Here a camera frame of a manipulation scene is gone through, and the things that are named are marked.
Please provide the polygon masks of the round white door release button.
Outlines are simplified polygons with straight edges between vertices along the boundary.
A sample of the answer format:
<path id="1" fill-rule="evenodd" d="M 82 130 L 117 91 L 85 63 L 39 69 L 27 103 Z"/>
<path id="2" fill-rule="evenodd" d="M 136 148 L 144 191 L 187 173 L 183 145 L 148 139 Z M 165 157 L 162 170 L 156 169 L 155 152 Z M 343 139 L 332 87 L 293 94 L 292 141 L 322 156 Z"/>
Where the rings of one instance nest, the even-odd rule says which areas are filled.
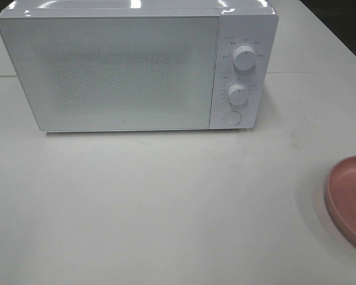
<path id="1" fill-rule="evenodd" d="M 225 114 L 224 116 L 224 122 L 227 125 L 238 125 L 242 120 L 242 115 L 240 112 L 237 111 L 231 111 Z"/>

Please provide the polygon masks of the pink round plate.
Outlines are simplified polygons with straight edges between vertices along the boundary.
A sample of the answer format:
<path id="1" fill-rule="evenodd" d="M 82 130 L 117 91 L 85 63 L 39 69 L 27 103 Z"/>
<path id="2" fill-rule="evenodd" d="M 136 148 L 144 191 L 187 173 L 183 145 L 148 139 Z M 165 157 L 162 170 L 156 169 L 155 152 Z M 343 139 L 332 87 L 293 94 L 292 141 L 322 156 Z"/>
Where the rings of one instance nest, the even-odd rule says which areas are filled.
<path id="1" fill-rule="evenodd" d="M 325 185 L 325 205 L 334 225 L 356 247 L 356 156 L 331 168 Z"/>

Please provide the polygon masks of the white microwave door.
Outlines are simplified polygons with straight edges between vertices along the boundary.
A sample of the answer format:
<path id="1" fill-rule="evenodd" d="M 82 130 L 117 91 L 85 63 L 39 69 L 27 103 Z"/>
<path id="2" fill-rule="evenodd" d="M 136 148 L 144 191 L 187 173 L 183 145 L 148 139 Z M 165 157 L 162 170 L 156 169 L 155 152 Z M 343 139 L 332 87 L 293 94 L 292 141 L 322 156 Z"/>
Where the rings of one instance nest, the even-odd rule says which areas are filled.
<path id="1" fill-rule="evenodd" d="M 218 19 L 0 19 L 39 128 L 205 129 Z"/>

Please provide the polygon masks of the lower white microwave knob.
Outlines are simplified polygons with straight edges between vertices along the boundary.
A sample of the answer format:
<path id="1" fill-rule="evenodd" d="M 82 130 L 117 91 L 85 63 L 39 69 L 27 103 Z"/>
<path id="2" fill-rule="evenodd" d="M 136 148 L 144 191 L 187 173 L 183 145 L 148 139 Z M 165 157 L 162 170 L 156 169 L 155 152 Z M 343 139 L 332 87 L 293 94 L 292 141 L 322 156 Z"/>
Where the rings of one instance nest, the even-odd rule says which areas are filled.
<path id="1" fill-rule="evenodd" d="M 231 105 L 240 106 L 249 99 L 250 90 L 244 84 L 234 84 L 227 90 L 228 101 Z"/>

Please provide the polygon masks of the white microwave knob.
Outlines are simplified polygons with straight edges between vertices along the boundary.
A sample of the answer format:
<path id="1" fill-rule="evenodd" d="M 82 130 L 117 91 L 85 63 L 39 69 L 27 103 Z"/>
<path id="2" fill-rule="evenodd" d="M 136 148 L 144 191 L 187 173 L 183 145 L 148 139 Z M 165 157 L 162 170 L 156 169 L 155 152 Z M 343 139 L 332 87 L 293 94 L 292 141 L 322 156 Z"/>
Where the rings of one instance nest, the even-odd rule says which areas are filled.
<path id="1" fill-rule="evenodd" d="M 228 101 L 231 105 L 240 106 L 249 99 L 250 90 L 244 84 L 234 84 L 227 90 Z"/>
<path id="2" fill-rule="evenodd" d="M 257 50 L 252 45 L 242 44 L 230 53 L 235 69 L 247 71 L 255 66 Z"/>

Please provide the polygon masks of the white microwave oven body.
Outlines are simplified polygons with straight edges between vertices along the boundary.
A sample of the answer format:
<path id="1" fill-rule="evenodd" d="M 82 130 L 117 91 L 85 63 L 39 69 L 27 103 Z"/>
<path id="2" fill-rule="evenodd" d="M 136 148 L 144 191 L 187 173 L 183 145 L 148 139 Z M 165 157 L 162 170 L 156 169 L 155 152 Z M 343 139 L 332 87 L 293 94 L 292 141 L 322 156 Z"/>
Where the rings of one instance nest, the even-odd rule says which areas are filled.
<path id="1" fill-rule="evenodd" d="M 0 13 L 0 19 L 177 17 L 218 19 L 209 126 L 205 129 L 252 128 L 279 21 L 278 14 L 267 1 L 14 1 Z M 256 48 L 256 63 L 247 71 L 239 71 L 235 69 L 230 53 L 245 43 Z M 249 99 L 243 105 L 231 105 L 228 101 L 227 90 L 234 84 L 244 84 L 250 90 Z M 242 120 L 238 125 L 224 122 L 225 114 L 231 111 L 241 113 Z"/>

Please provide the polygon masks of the upper white microwave knob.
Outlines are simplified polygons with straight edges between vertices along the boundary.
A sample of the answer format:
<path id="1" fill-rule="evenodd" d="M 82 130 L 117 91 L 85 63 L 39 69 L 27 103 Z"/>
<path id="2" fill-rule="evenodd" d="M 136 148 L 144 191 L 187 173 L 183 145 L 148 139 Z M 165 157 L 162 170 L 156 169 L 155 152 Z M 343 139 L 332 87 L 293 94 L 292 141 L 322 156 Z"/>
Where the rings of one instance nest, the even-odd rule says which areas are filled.
<path id="1" fill-rule="evenodd" d="M 255 66 L 257 50 L 252 45 L 242 44 L 230 53 L 235 69 L 247 71 Z"/>

